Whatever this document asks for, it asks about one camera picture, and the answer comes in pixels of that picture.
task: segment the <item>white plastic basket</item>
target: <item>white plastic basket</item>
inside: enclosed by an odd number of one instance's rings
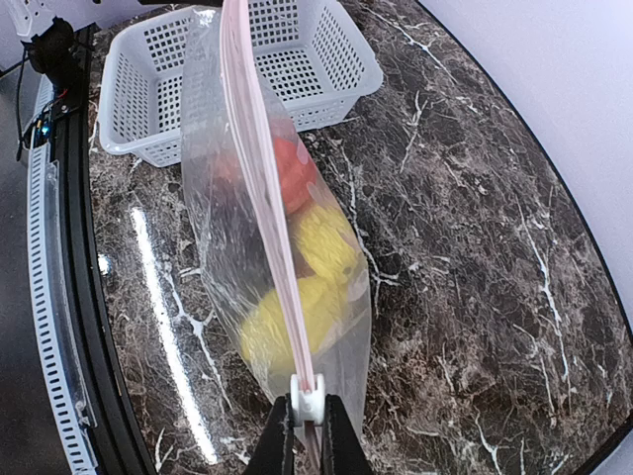
[[[249,0],[255,60],[299,132],[341,122],[383,73],[336,0]],[[180,161],[180,89],[192,8],[112,41],[99,101],[102,147],[154,166]]]

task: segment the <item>red object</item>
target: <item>red object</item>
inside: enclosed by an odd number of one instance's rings
[[[286,214],[292,215],[312,199],[308,183],[317,181],[317,166],[301,141],[295,145],[276,137],[273,146],[277,158],[281,196],[286,206]]]

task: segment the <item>yellow fruit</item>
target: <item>yellow fruit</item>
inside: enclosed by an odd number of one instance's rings
[[[356,236],[337,208],[310,207],[294,228],[293,241],[316,275],[346,284],[358,263]]]
[[[343,318],[345,300],[339,287],[316,275],[297,281],[308,343],[318,352],[327,334]],[[273,371],[293,371],[295,363],[276,290],[270,291],[241,328],[241,352],[253,366]]]

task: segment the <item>marble countertop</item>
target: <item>marble countertop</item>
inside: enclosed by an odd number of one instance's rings
[[[385,83],[302,137],[370,265],[364,449],[377,474],[571,474],[633,408],[630,334],[588,230],[503,96],[414,0],[343,4]],[[93,118],[121,28],[96,36]],[[240,473],[270,406],[211,311],[180,167],[91,146],[112,332],[156,468]]]

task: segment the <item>plastic bag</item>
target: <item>plastic bag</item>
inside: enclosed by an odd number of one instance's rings
[[[279,4],[270,1],[271,15]],[[345,403],[360,435],[371,329],[356,236],[283,104],[257,75],[247,0],[197,8],[183,73],[185,199],[201,275],[272,401],[297,373]]]

